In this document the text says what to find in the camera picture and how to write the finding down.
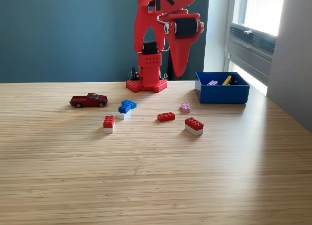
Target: toy car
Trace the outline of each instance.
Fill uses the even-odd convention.
[[[104,107],[107,104],[107,97],[101,96],[96,93],[88,93],[87,96],[76,96],[72,97],[69,104],[76,106],[77,108],[81,107],[92,107],[99,106]]]

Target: lego brick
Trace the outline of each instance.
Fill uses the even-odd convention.
[[[232,76],[230,75],[223,83],[223,85],[229,85],[231,82]]]
[[[104,128],[104,133],[105,134],[112,134],[114,132],[115,129],[115,124],[113,125],[113,128]]]
[[[207,84],[207,85],[218,85],[218,81],[211,81],[209,84]]]
[[[124,100],[121,102],[121,104],[128,104],[128,105],[130,105],[131,109],[134,109],[137,107],[137,103],[135,103],[133,101],[129,101],[129,100]]]
[[[166,122],[166,121],[175,120],[176,116],[173,112],[169,112],[169,113],[158,114],[157,119],[160,122]]]
[[[113,128],[115,123],[115,116],[105,116],[103,128]]]
[[[194,118],[186,119],[185,124],[188,125],[190,128],[194,129],[195,131],[204,129],[204,124],[202,124],[200,121]]]
[[[126,82],[126,87],[129,90],[131,90],[132,92],[139,92],[141,90],[141,82],[140,81],[128,80]]]
[[[191,112],[190,105],[187,102],[181,103],[182,113],[189,114]]]
[[[117,119],[121,119],[121,120],[125,120],[127,118],[129,118],[131,115],[131,110],[129,110],[127,113],[118,113],[117,114]]]
[[[196,136],[202,135],[203,131],[204,131],[204,129],[196,131],[188,125],[185,125],[185,129],[188,130],[189,132],[191,132],[192,134],[196,135]]]
[[[154,92],[161,92],[162,90],[164,90],[167,87],[168,87],[168,83],[166,80],[159,80],[159,83],[157,84],[157,86],[155,86],[153,88],[153,91]]]
[[[118,112],[119,113],[127,113],[131,109],[131,106],[129,104],[122,104],[121,107],[119,107]]]

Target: pink lego brick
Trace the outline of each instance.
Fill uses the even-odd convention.
[[[191,112],[190,105],[187,102],[181,103],[182,113],[189,114]]]
[[[218,85],[218,81],[211,81],[209,84],[207,84],[207,85]]]

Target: teal wall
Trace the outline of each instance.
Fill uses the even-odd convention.
[[[205,23],[208,1],[189,8]],[[0,0],[0,82],[127,80],[137,68],[136,12],[137,0]],[[203,33],[193,44],[183,79],[203,70],[205,41]]]

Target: red robot arm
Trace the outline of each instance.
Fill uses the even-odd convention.
[[[195,0],[137,0],[138,11],[134,28],[134,49],[138,52],[139,79],[127,81],[127,88],[133,92],[153,90],[159,92],[167,82],[159,79],[161,53],[167,39],[171,51],[175,74],[184,74],[191,44],[204,31],[199,14],[188,14],[182,9]],[[155,42],[144,43],[149,27],[155,31]]]

